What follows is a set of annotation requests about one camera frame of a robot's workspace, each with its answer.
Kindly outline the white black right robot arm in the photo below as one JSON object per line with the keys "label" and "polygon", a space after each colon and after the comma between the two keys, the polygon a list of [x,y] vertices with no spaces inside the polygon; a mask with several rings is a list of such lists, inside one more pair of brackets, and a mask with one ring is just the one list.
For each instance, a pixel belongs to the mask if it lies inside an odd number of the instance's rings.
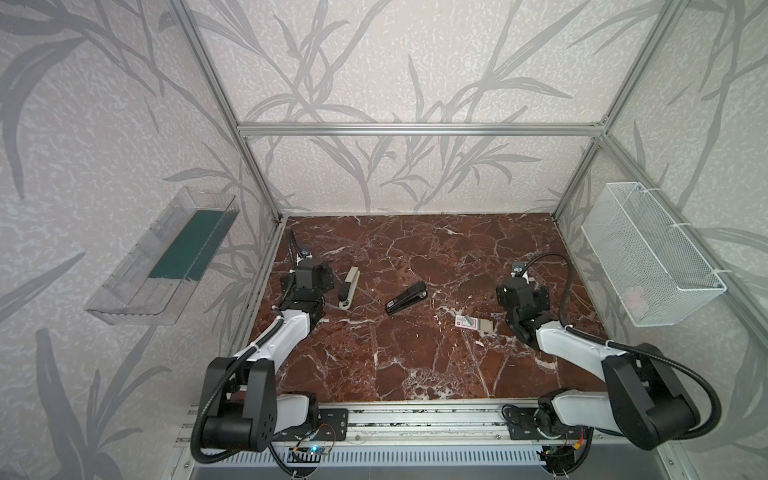
{"label": "white black right robot arm", "polygon": [[622,436],[649,451],[668,441],[704,437],[718,426],[722,402],[702,375],[651,344],[602,340],[566,323],[572,268],[567,270],[558,314],[552,316],[548,289],[528,277],[541,258],[516,264],[497,286],[506,325],[522,344],[581,368],[601,380],[605,389],[555,390],[541,396],[534,409],[506,405],[502,415],[512,434],[535,430],[545,438],[560,439],[569,429],[581,427]]}

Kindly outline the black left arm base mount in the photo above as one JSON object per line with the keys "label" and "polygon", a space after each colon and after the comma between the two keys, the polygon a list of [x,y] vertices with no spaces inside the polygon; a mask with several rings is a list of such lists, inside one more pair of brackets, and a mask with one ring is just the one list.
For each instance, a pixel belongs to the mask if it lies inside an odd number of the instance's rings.
{"label": "black left arm base mount", "polygon": [[309,436],[312,440],[344,441],[349,426],[349,410],[346,408],[320,408],[311,413],[310,419],[301,425],[288,427],[273,436],[274,441],[297,441]]}

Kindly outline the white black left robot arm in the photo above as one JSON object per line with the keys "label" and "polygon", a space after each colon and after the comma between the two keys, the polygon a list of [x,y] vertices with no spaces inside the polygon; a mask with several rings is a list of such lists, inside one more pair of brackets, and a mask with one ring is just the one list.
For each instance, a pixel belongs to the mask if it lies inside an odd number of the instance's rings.
{"label": "white black left robot arm", "polygon": [[328,263],[286,233],[292,268],[281,280],[282,297],[267,330],[230,357],[208,365],[190,451],[199,464],[213,464],[242,451],[272,449],[288,430],[309,434],[320,426],[316,397],[277,393],[276,373],[325,315],[325,295],[334,287]]}

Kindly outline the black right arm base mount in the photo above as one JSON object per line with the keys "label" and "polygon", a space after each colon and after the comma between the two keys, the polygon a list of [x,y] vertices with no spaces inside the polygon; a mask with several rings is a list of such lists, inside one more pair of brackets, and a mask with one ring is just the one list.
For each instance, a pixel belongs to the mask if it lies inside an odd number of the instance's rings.
{"label": "black right arm base mount", "polygon": [[503,405],[501,415],[511,440],[576,442],[583,438],[579,426],[567,426],[549,407]]}

